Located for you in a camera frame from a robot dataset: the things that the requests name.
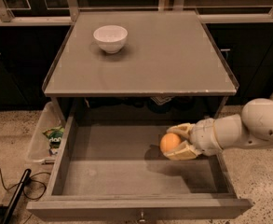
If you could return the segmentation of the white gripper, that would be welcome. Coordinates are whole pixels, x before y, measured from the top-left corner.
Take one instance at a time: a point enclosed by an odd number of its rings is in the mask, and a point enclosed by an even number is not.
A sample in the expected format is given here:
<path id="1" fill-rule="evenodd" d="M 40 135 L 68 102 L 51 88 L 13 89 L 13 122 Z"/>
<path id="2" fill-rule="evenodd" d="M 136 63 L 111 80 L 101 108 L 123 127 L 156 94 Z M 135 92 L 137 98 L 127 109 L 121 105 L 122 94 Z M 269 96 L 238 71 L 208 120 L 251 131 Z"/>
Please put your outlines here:
<path id="1" fill-rule="evenodd" d="M 174 133 L 181 138 L 189 140 L 182 142 L 177 147 L 166 151 L 164 156 L 172 161 L 193 160 L 199 155 L 213 156 L 222 152 L 214 131 L 214 119 L 203 119 L 195 125 L 192 123 L 182 123 L 171 126 L 167 133 Z"/>

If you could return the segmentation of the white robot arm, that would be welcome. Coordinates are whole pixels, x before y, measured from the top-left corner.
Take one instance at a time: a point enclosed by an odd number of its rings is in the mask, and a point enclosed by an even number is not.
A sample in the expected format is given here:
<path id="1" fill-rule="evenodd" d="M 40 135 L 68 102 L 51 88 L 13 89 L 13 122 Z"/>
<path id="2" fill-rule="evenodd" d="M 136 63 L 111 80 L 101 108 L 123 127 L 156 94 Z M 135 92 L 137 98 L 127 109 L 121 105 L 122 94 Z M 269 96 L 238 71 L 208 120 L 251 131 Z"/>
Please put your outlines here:
<path id="1" fill-rule="evenodd" d="M 230 148 L 273 147 L 273 100 L 253 99 L 241 114 L 169 127 L 159 147 L 173 161 L 213 156 Z"/>

